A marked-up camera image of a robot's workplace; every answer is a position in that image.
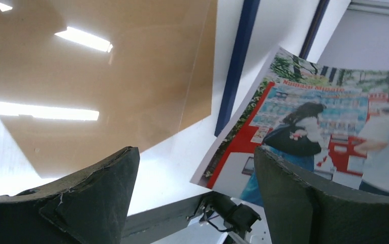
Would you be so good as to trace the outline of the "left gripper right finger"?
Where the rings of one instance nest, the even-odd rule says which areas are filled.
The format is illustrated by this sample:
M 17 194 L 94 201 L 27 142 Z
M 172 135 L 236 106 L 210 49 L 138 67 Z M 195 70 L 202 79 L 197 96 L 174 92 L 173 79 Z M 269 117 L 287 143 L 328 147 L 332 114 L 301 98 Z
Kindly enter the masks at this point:
M 389 243 L 389 196 L 327 180 L 262 147 L 254 165 L 272 243 Z

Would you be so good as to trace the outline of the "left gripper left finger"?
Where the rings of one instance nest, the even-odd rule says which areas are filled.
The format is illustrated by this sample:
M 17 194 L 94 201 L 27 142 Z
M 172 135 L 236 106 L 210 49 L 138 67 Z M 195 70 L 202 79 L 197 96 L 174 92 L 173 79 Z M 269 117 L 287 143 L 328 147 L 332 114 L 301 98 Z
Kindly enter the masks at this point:
M 0 196 L 0 243 L 122 243 L 136 147 L 15 196 Z

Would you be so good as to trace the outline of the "photo of people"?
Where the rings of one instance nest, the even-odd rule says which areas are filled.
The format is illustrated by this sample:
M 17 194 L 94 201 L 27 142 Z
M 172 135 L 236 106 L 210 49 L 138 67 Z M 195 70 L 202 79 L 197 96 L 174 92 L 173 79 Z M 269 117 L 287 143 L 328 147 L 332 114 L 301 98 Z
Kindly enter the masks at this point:
M 328 67 L 277 48 L 191 182 L 261 206 L 257 147 L 389 196 L 389 71 Z

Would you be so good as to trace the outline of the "blue wooden photo frame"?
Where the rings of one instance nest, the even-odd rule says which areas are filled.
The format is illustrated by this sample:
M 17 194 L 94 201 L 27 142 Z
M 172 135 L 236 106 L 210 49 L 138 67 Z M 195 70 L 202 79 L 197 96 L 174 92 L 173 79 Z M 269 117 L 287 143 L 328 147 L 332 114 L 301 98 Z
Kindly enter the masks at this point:
M 218 119 L 215 127 L 215 136 L 218 136 L 221 133 L 231 118 L 231 112 L 235 102 L 260 2 L 260 0 L 245 0 L 243 2 L 242 12 L 230 60 L 230 66 L 226 77 Z M 301 52 L 299 54 L 300 58 L 306 59 L 308 57 L 328 5 L 328 0 L 319 1 L 308 29 L 308 33 L 301 48 Z

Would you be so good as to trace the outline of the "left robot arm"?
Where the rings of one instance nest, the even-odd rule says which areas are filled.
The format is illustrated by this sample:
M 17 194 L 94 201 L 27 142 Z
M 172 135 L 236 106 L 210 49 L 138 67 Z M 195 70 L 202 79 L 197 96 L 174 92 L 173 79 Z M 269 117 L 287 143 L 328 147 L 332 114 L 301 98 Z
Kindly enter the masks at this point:
M 128 215 L 140 154 L 125 147 L 46 185 L 0 196 L 0 243 L 150 243 L 197 216 L 223 218 L 237 242 L 262 220 L 250 206 L 210 192 Z M 389 197 L 349 188 L 257 148 L 272 243 L 389 243 Z

